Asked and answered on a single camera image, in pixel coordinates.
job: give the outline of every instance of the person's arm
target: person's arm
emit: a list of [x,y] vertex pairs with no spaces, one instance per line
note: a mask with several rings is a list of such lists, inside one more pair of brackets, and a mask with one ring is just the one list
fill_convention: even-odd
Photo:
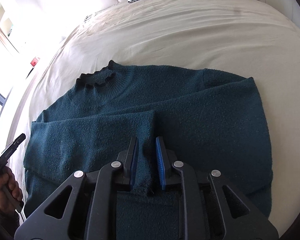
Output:
[[19,215],[2,191],[2,187],[8,184],[9,189],[12,190],[12,196],[18,201],[22,200],[23,195],[11,169],[5,167],[4,172],[0,176],[0,224],[13,237],[19,227]]

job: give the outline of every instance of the bed sheet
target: bed sheet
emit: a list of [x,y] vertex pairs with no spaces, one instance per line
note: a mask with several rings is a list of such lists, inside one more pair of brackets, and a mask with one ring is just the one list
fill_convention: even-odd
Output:
[[[16,134],[26,133],[27,143],[31,121],[81,73],[100,70],[111,59],[122,65],[211,68],[255,79],[272,143],[269,220],[282,235],[300,212],[300,29],[257,0],[120,3],[67,38],[28,98]],[[24,192],[26,143],[10,160]]]

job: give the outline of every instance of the metal rivet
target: metal rivet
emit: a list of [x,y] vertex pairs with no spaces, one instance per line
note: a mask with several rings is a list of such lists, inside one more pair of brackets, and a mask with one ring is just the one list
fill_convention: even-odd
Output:
[[74,176],[75,176],[76,178],[81,178],[81,177],[83,176],[83,171],[76,171],[76,172],[74,173]]
[[118,168],[118,167],[121,166],[121,162],[115,161],[115,162],[111,163],[111,166],[114,167],[114,168]]
[[181,168],[181,167],[183,166],[183,162],[181,162],[181,161],[176,161],[176,162],[174,162],[173,165],[174,165],[175,167]]
[[221,175],[221,172],[218,170],[213,170],[213,171],[211,171],[211,175],[213,177],[219,177]]

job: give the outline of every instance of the finger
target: finger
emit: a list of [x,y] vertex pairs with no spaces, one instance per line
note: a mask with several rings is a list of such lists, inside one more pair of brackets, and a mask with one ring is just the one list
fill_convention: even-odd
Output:
[[3,168],[3,172],[7,173],[9,175],[9,177],[11,177],[13,175],[12,170],[7,166],[5,166]]
[[21,201],[22,198],[23,198],[22,190],[21,190],[21,188],[19,188],[19,197],[17,199],[18,199],[18,201]]
[[7,173],[0,176],[0,190],[3,185],[7,184],[8,180],[9,180],[9,175]]
[[14,178],[14,174],[12,174],[12,176],[9,178],[8,185],[10,190],[14,190],[14,188],[16,187],[16,180]]
[[15,183],[15,188],[12,190],[12,196],[17,199],[20,195],[20,191],[19,191],[19,184],[18,182]]

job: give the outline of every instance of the hand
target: hand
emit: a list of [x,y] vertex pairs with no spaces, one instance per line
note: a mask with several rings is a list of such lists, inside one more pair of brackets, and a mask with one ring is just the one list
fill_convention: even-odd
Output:
[[18,201],[22,200],[23,195],[11,169],[4,167],[3,172],[4,174],[0,176],[0,210],[6,215],[13,216],[16,208],[8,200],[6,194],[2,191],[2,187],[8,184],[9,189],[12,190],[12,196]]

